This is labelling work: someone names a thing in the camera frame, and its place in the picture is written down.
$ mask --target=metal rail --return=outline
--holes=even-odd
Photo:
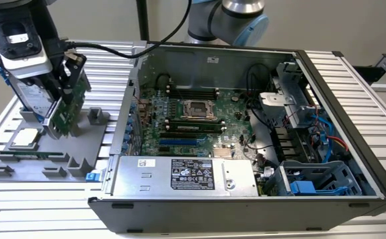
[[[100,42],[123,53],[131,53],[129,42]],[[87,94],[85,108],[99,106],[111,113],[111,121],[103,139],[96,168],[105,168],[119,108],[124,95],[128,59],[100,50],[80,49],[88,57],[85,71],[92,85]],[[361,87],[354,76],[342,68],[341,59],[330,52],[309,52],[311,60],[331,87],[367,144],[379,157],[386,169],[386,114]],[[8,142],[12,130],[20,124],[19,105],[11,105],[0,117],[0,150]],[[327,232],[278,233],[214,233],[171,235],[116,235],[88,207],[85,199],[91,191],[101,188],[100,183],[0,183],[0,238],[171,238],[171,239],[228,239],[228,238],[386,238],[386,213],[377,217],[358,217]]]

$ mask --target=blue cable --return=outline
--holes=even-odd
[[[342,186],[334,190],[315,190],[317,195],[343,195],[347,192],[347,187]]]
[[[333,136],[333,124],[329,121],[326,121],[323,118],[317,117],[317,115],[311,115],[311,117],[314,119],[317,118],[318,121],[323,122],[329,126],[330,136]],[[331,146],[333,146],[333,143],[331,143],[331,139],[329,138],[329,148],[327,148],[326,157],[325,157],[322,163],[327,163],[329,162],[329,158],[330,158],[330,155],[331,155]]]

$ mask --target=warning label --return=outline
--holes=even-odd
[[[215,190],[212,161],[172,159],[171,188],[175,190]]]

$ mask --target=sticker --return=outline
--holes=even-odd
[[[25,99],[24,103],[32,108],[36,114],[45,117],[53,102],[47,91],[37,85],[28,86],[23,82],[17,82],[17,87]]]
[[[155,167],[155,159],[139,159],[138,167]]]
[[[214,167],[210,159],[172,159],[171,188],[215,190]]]
[[[215,63],[215,64],[218,64],[218,62],[219,62],[219,58],[218,58],[218,57],[208,57],[208,58],[207,58],[207,63]]]

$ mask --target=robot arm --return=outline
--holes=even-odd
[[[254,45],[267,26],[263,0],[188,0],[183,20],[172,33],[135,55],[91,43],[59,38],[47,6],[56,0],[0,0],[0,68],[7,83],[37,122],[55,139],[71,132],[91,85],[83,70],[87,58],[68,50],[92,47],[138,58],[164,43],[190,13],[187,42],[216,38],[238,46]]]
[[[47,9],[53,2],[0,0],[0,68],[25,110],[48,122],[44,128],[59,138],[69,132],[48,118],[53,111],[69,111],[64,123],[73,123],[91,86],[83,71],[87,58],[67,51],[59,38]]]
[[[216,44],[218,39],[234,46],[254,46],[266,28],[263,0],[192,1],[187,43]]]

